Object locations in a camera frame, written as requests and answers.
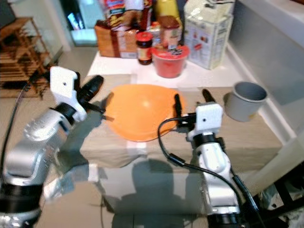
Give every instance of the red lid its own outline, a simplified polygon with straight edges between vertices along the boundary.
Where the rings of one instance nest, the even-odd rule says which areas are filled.
[[[186,58],[190,53],[189,48],[187,46],[178,46],[176,49],[173,50],[152,47],[151,52],[153,56],[157,56],[159,58],[167,60]]]
[[[153,39],[153,35],[150,32],[139,32],[136,34],[136,39],[140,42],[146,42]]]

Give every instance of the wall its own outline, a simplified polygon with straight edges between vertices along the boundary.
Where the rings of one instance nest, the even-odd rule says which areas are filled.
[[[230,43],[292,129],[304,130],[304,48],[240,2]]]
[[[62,48],[62,43],[44,1],[23,0],[11,6],[17,17],[34,18],[51,57],[54,57]]]

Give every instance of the orange bowl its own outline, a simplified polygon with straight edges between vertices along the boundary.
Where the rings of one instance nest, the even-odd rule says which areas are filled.
[[[155,85],[121,85],[112,90],[106,107],[107,123],[119,136],[136,142],[157,138],[159,124],[174,117],[174,89]],[[161,128],[166,134],[176,126],[172,121]]]

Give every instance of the gray cup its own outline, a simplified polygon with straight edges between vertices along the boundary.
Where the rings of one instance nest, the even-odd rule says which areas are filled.
[[[225,101],[225,111],[232,119],[251,120],[267,98],[266,90],[251,82],[238,82]]]

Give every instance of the red container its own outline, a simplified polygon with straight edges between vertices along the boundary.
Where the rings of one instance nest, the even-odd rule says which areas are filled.
[[[179,46],[174,50],[152,47],[152,59],[157,74],[165,78],[178,77],[184,69],[189,52],[187,46]]]

